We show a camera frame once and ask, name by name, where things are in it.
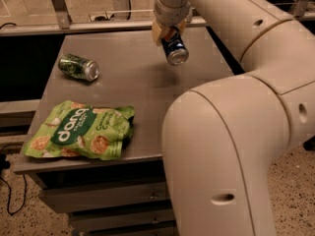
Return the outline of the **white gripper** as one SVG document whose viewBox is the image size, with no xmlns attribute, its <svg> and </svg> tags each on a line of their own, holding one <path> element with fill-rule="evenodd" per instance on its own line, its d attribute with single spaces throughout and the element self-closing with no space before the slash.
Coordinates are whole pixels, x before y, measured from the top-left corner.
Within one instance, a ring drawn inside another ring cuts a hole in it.
<svg viewBox="0 0 315 236">
<path fill-rule="evenodd" d="M 176 25 L 179 33 L 183 34 L 191 3 L 188 0 L 155 0 L 154 12 L 156 19 L 152 24 L 152 38 L 157 46 L 168 34 L 169 26 Z"/>
</svg>

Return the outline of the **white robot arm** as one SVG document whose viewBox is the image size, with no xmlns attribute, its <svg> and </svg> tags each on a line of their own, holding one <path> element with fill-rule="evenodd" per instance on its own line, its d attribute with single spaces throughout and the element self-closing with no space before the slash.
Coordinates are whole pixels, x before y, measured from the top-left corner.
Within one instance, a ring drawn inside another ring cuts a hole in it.
<svg viewBox="0 0 315 236">
<path fill-rule="evenodd" d="M 244 74 L 169 107 L 161 150 L 180 236 L 277 236 L 268 169 L 315 126 L 315 39 L 265 0 L 156 0 L 155 38 L 195 8 Z"/>
</svg>

